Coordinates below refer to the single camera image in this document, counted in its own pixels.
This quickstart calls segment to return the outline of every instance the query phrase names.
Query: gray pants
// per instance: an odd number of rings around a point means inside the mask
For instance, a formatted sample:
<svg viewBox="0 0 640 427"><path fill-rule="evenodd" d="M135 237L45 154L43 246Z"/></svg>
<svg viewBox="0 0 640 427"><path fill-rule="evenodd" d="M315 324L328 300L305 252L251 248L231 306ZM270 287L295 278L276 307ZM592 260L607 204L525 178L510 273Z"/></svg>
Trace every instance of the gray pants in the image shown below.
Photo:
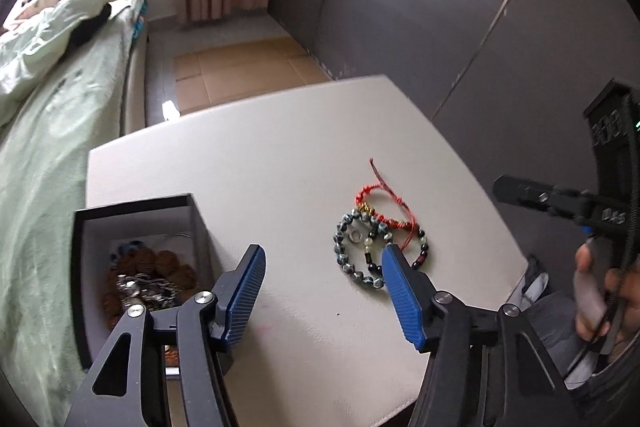
<svg viewBox="0 0 640 427"><path fill-rule="evenodd" d="M575 332L575 301L565 293L556 292L535 302L525 313L558 371L564 375L584 346Z"/></svg>

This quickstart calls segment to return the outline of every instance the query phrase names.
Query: table top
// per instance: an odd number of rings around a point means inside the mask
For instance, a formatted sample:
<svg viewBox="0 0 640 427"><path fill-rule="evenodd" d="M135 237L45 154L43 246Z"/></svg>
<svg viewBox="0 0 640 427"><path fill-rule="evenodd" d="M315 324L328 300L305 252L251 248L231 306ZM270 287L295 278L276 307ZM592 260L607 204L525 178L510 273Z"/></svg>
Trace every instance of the table top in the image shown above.
<svg viewBox="0 0 640 427"><path fill-rule="evenodd" d="M90 154L87 206L192 192L214 264L232 269L250 243L264 248L264 283L225 377L242 427L369 427L418 395L428 356L402 336L386 290L356 285L335 262L335 225L376 182L370 156L425 229L422 269L436 288L498 309L526 261L464 163L384 76L203 110ZM401 217L383 197L371 203ZM366 268L360 252L355 262Z"/></svg>

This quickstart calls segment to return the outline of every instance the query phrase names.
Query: red braided cord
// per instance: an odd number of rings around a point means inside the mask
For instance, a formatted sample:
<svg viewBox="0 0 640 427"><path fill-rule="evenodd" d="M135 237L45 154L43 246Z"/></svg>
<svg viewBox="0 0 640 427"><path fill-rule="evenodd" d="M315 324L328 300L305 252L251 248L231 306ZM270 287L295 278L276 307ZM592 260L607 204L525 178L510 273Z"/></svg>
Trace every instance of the red braided cord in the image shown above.
<svg viewBox="0 0 640 427"><path fill-rule="evenodd" d="M409 206L406 203L404 203L402 198L400 196L398 196L392 190L392 188L389 187L389 185L385 182L384 178L382 177L382 174L380 174L380 172L378 171L378 169L374 165L373 158L369 158L369 164L371 165L371 169L373 170L373 174L375 174L376 178L378 178L379 183L374 184L374 185L365 185L356 195L356 206L358 206L358 204L362 203L364 201L364 196L366 194L369 194L372 190L384 190L387 194L389 194L389 196L391 196L393 198L393 200L398 204L398 206L402 210L404 210L405 213L407 213L407 215L409 216L411 221L408 222L408 223L402 223L400 221L396 221L395 219L386 219L385 216L383 216L382 214L380 214L378 212L376 213L376 217L382 223L388 224L388 226L393 228L393 229L408 230L409 235L404 240L404 243L402 244L402 247L400 247L400 250L404 251L404 249L411 242L411 238L414 235L414 232L416 232L416 222L415 222L414 213L412 213L411 209L409 208Z"/></svg>

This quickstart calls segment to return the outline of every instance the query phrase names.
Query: green blanket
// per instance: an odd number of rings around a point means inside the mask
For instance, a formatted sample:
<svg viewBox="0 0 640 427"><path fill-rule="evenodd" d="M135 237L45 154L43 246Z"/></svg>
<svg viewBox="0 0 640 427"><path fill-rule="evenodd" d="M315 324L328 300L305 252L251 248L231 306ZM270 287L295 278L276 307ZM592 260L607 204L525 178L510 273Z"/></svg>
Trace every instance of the green blanket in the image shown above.
<svg viewBox="0 0 640 427"><path fill-rule="evenodd" d="M111 19L57 63L73 28L106 2ZM120 133L141 5L63 0L0 38L0 366L40 427L63 425L83 377L69 296L72 221L89 151Z"/></svg>

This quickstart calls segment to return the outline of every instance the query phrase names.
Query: box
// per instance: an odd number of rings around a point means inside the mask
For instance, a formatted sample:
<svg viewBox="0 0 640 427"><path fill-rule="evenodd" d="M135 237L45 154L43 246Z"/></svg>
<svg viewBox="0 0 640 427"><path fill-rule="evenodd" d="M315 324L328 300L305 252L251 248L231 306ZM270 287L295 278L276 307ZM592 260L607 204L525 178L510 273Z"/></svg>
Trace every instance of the box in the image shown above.
<svg viewBox="0 0 640 427"><path fill-rule="evenodd" d="M85 370L110 334L102 296L111 255L119 245L135 239L156 252L175 251L181 263L195 270L199 288L214 285L213 244L191 194L78 210L71 244L70 289L76 345ZM177 374L176 368L167 368L168 376Z"/></svg>

